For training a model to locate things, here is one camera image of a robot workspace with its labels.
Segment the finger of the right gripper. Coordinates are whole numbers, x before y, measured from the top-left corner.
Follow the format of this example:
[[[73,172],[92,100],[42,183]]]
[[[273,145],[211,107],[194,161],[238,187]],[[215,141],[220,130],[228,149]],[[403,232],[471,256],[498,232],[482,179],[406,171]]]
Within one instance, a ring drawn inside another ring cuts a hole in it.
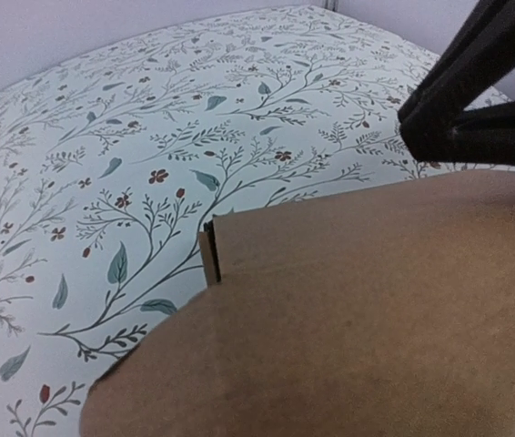
[[[400,134],[417,161],[515,167],[515,101],[445,111],[412,97],[400,109]]]
[[[449,118],[515,68],[515,1],[478,1],[459,32],[411,97],[399,121]]]

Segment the brown cardboard box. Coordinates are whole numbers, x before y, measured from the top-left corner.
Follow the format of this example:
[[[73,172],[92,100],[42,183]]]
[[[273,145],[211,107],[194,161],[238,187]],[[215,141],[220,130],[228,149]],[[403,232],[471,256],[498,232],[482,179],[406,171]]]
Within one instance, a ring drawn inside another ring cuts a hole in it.
[[[515,436],[515,172],[215,218],[84,436]]]

